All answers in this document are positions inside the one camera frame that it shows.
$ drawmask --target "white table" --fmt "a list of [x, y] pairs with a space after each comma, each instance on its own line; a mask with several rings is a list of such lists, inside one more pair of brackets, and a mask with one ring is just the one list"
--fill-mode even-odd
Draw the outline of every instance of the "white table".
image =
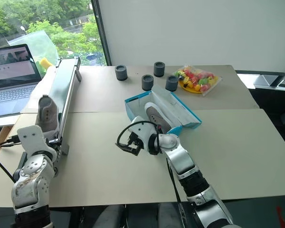
[[16, 123], [20, 114], [0, 117], [0, 127], [11, 126]]
[[[248, 89], [230, 65], [196, 66], [219, 75], [223, 80], [205, 97], [184, 91], [180, 86], [175, 94], [192, 110], [208, 109], [248, 109], [259, 108]], [[163, 77], [154, 77], [154, 84], [165, 87], [167, 76], [180, 66], [166, 66]], [[124, 100], [143, 93], [141, 77], [153, 74], [152, 66], [127, 66], [128, 79], [118, 81], [113, 66], [81, 66], [82, 82], [75, 89], [70, 112], [121, 112], [125, 110]], [[42, 94], [48, 94], [55, 72], [46, 74], [40, 83], [40, 89], [32, 94], [32, 99], [22, 113], [37, 113], [38, 100]]]
[[[203, 123], [185, 129], [180, 139], [223, 200], [285, 195], [285, 142], [263, 110], [196, 114]], [[21, 115], [11, 135], [34, 124], [35, 117]], [[142, 150], [136, 157], [114, 144], [129, 123], [125, 112], [69, 114], [64, 139], [70, 152], [52, 180], [51, 207], [176, 200], [163, 155]], [[10, 172], [22, 151], [20, 145], [1, 149], [0, 161]], [[12, 206], [12, 185], [0, 170], [0, 207]], [[179, 183], [177, 187], [185, 200]]]

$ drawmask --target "blue shoe box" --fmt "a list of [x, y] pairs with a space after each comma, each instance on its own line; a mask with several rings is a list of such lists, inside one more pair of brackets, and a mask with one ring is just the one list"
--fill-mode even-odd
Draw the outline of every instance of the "blue shoe box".
[[202, 121], [173, 92], [154, 85], [152, 90], [125, 100], [129, 119], [136, 116], [149, 120], [144, 106], [147, 102], [155, 103], [165, 116], [173, 123], [168, 133], [179, 135], [183, 127], [196, 128]]

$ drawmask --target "wire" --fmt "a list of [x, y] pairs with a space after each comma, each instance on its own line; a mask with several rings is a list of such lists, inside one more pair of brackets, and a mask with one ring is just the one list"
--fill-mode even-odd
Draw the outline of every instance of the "wire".
[[[8, 143], [7, 141], [0, 143], [0, 146], [3, 145], [3, 147], [5, 146], [13, 146], [14, 144], [8, 144], [8, 145], [4, 145]], [[9, 173], [9, 171], [7, 171], [7, 169], [0, 163], [0, 168], [3, 169], [3, 171], [8, 175], [8, 177], [14, 182], [16, 183], [15, 179], [13, 178], [13, 176]]]
[[13, 143], [13, 144], [7, 144], [7, 145], [2, 145], [1, 147], [11, 147], [11, 146], [16, 146], [20, 145], [21, 143]]
[[170, 174], [171, 181], [172, 181], [173, 186], [174, 186], [174, 191], [175, 191], [175, 195], [176, 195], [176, 199], [177, 199], [177, 205], [178, 205], [178, 209], [179, 209], [179, 213], [180, 213], [181, 222], [182, 222], [183, 227], [186, 228], [187, 227], [187, 220], [186, 220], [186, 216], [185, 216], [185, 212], [184, 212], [184, 207], [181, 203], [180, 196], [179, 196], [178, 190], [176, 188], [172, 168], [171, 168], [167, 159], [166, 159], [166, 165], [167, 165], [167, 169], [168, 169], [169, 174]]
[[[148, 124], [150, 123], [150, 124], [154, 125], [154, 126], [156, 127], [156, 134], [157, 134], [157, 136], [158, 136], [159, 131], [158, 131], [157, 129], [158, 129], [158, 126], [160, 126], [160, 125], [157, 125], [156, 123], [153, 123], [153, 122], [151, 122], [151, 121], [141, 120], [141, 121], [137, 121], [137, 122], [134, 122], [134, 123], [130, 124], [129, 126], [127, 126], [126, 128], [124, 128], [124, 129], [120, 132], [120, 134], [118, 135], [118, 138], [117, 138], [117, 145], [120, 145], [120, 138], [122, 137], [122, 135], [125, 133], [125, 131], [126, 131], [127, 129], [129, 129], [130, 127], [132, 127], [132, 126], [134, 126], [134, 125], [137, 125], [137, 124], [144, 124], [144, 123], [148, 123]], [[157, 147], [159, 148], [159, 139], [158, 139], [158, 137], [157, 137]]]
[[[159, 124], [156, 124], [156, 123], [153, 123], [151, 121], [147, 121], [147, 120], [143, 120], [143, 121], [137, 121], [137, 122], [134, 122], [132, 124], [130, 124], [129, 126], [127, 126], [125, 129], [123, 129], [120, 134], [118, 135], [118, 138], [117, 138], [117, 145], [120, 145], [120, 138], [122, 137], [122, 135], [125, 133], [125, 131], [127, 129], [129, 129], [130, 127], [134, 126], [134, 125], [137, 125], [137, 124], [143, 124], [143, 123], [150, 123], [152, 125], [154, 125], [156, 127], [156, 137], [157, 137], [157, 151], [158, 152], [161, 152], [160, 150], [160, 147], [159, 147], [159, 133], [162, 133], [162, 130], [161, 130], [161, 125]], [[166, 159], [166, 164], [167, 164], [167, 169], [169, 171], [169, 174], [170, 174], [170, 178], [171, 178], [171, 181], [173, 183], [173, 186], [174, 186], [174, 190], [175, 190], [175, 195], [176, 195], [176, 199], [177, 199], [177, 204], [178, 204], [178, 208], [179, 208], [179, 213], [180, 213], [180, 217], [181, 217], [181, 222], [182, 222], [182, 225], [183, 227], [187, 227], [187, 221], [186, 221], [186, 216], [185, 216], [185, 212], [184, 212], [184, 208], [182, 206], [182, 203], [181, 203], [181, 200], [180, 200], [180, 196], [178, 194], [178, 190], [176, 188], [176, 184], [175, 184], [175, 180], [174, 180], [174, 176], [173, 176], [173, 171], [172, 171], [172, 168], [170, 167], [169, 163], [168, 163], [168, 160]]]

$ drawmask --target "laptop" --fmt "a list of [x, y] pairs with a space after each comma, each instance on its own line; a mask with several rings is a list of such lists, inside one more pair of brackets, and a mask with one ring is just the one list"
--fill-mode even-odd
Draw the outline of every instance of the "laptop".
[[0, 48], [0, 116], [20, 113], [41, 79], [26, 44]]

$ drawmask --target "gray sneaker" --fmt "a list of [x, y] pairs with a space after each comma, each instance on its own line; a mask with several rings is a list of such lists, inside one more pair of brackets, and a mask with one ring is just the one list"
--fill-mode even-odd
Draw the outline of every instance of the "gray sneaker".
[[39, 99], [36, 125], [40, 126], [45, 138], [49, 141], [57, 137], [59, 132], [58, 107], [47, 95]]
[[162, 133], [167, 133], [173, 126], [172, 122], [164, 115], [160, 108], [153, 102], [147, 102], [144, 106], [151, 122], [161, 125]]

